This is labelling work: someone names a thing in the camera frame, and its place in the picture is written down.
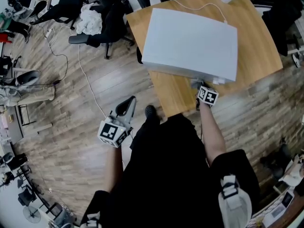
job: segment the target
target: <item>wooden floor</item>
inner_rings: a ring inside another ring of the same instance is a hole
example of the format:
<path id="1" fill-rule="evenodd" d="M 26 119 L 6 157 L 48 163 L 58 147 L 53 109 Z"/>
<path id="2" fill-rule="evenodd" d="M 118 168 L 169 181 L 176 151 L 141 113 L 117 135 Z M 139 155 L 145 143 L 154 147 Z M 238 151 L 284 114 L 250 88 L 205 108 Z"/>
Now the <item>wooden floor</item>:
<path id="1" fill-rule="evenodd" d="M 56 33 L 62 24 L 42 24 Z M 46 200 L 65 203 L 82 217 L 92 195 L 104 186 L 104 165 L 109 146 L 96 137 L 103 119 L 78 63 L 78 45 L 70 45 L 70 30 L 63 27 L 53 45 L 54 53 L 68 57 L 66 78 L 56 86 L 54 101 L 29 105 L 35 127 L 52 123 L 53 127 L 16 144 L 17 153 L 25 152 L 33 171 L 31 177 L 45 193 Z M 106 113 L 124 96 L 134 95 L 137 106 L 132 121 L 133 134 L 144 122 L 144 108 L 155 105 L 163 116 L 148 71 L 137 62 L 136 46 L 119 41 L 110 48 L 110 60 L 104 59 L 104 45 L 80 47 L 81 65 L 87 73 L 97 101 Z M 48 48 L 42 29 L 34 26 L 29 43 L 21 35 L 14 39 L 13 56 L 21 55 L 20 66 L 39 70 L 41 83 L 61 79 L 66 68 L 64 57 L 55 57 Z M 258 176 L 263 198 L 272 191 L 270 172 L 259 158 L 278 148 L 280 138 L 296 153 L 304 144 L 301 119 L 304 114 L 304 69 L 294 67 L 290 57 L 282 58 L 284 69 L 256 82 L 248 90 L 219 99 L 212 108 L 222 130 L 227 149 L 244 149 Z M 186 113 L 200 135 L 198 112 Z M 123 143 L 123 160 L 127 165 L 131 137 Z"/>

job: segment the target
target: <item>person in white shirt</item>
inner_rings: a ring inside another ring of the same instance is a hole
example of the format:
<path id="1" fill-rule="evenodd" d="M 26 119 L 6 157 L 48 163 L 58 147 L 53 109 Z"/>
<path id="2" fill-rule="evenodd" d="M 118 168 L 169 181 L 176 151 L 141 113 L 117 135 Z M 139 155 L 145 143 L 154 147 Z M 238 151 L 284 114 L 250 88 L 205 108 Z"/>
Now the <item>person in white shirt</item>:
<path id="1" fill-rule="evenodd" d="M 304 166 L 302 160 L 304 155 L 296 155 L 294 160 L 287 147 L 285 138 L 282 138 L 281 147 L 278 152 L 262 157 L 260 162 L 269 168 L 278 181 L 284 181 L 290 187 L 296 187 L 304 177 Z"/>

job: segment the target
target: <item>beige pants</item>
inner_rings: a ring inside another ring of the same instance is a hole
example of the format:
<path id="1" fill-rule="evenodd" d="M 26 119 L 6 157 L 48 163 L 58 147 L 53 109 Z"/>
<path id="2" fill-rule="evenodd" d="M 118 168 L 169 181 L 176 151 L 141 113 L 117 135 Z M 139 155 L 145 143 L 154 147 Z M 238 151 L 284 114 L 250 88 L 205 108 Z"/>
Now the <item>beige pants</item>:
<path id="1" fill-rule="evenodd" d="M 32 89 L 30 92 L 25 93 L 18 101 L 18 105 L 31 104 L 38 101 L 54 100 L 55 87 L 45 87 L 40 89 Z"/>

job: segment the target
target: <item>black shirt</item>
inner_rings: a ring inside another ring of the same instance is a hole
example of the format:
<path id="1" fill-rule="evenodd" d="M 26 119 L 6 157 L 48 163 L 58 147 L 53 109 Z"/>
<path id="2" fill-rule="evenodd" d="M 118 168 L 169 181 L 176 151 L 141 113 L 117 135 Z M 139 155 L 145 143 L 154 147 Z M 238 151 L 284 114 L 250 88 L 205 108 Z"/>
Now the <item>black shirt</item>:
<path id="1" fill-rule="evenodd" d="M 223 227 L 220 179 L 230 174 L 236 175 L 254 208 L 259 186 L 243 150 L 222 154 L 209 167 L 188 119 L 178 115 L 160 126 L 146 123 L 134 138 L 122 179 L 111 193 L 95 193 L 82 224 L 87 214 L 100 211 L 103 228 Z"/>

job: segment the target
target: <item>hand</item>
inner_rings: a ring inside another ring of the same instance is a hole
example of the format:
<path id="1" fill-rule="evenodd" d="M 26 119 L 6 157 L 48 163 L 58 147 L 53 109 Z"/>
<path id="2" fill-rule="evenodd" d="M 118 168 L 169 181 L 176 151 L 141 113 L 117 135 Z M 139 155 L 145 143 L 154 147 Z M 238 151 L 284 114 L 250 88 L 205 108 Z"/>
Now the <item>hand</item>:
<path id="1" fill-rule="evenodd" d="M 294 163 L 298 163 L 298 162 L 299 162 L 299 160 L 300 160 L 299 155 L 296 155 L 296 156 L 294 157 Z"/>

